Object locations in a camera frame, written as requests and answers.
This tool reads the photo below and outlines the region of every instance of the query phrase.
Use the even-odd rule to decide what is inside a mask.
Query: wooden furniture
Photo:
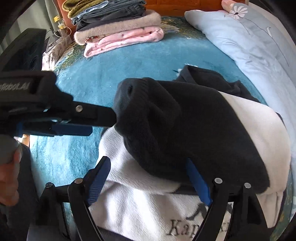
[[[73,26],[68,18],[68,12],[62,9],[65,0],[55,0],[58,3],[59,10],[63,16],[67,27],[71,28],[72,34],[76,27]],[[235,0],[236,2],[245,3],[246,0]],[[185,11],[199,9],[203,11],[222,10],[221,0],[146,0],[147,9],[153,9],[162,16],[184,16]]]

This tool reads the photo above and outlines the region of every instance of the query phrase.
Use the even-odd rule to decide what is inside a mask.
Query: stack of folded clothes
[[[157,42],[163,36],[161,17],[146,10],[144,0],[66,0],[62,8],[76,25],[75,41],[87,44],[84,56],[143,42]]]

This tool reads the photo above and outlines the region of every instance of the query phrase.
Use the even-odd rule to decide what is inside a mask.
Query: white flower print
[[[230,16],[236,20],[238,20],[239,18],[243,18],[247,11],[248,8],[244,7],[244,6],[240,6],[237,8],[237,6],[233,7],[233,10],[230,10],[229,14],[227,14],[226,16]]]

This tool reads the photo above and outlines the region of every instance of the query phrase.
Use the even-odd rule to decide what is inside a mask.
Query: pink blanket
[[[84,57],[92,57],[132,44],[157,42],[163,38],[163,35],[163,30],[157,26],[137,28],[112,34],[96,42],[88,43],[84,51]]]

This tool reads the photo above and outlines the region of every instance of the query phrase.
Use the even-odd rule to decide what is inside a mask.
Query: human hand
[[[19,200],[17,177],[21,158],[22,146],[19,145],[13,155],[13,160],[8,164],[0,165],[0,203],[9,207],[16,205]]]

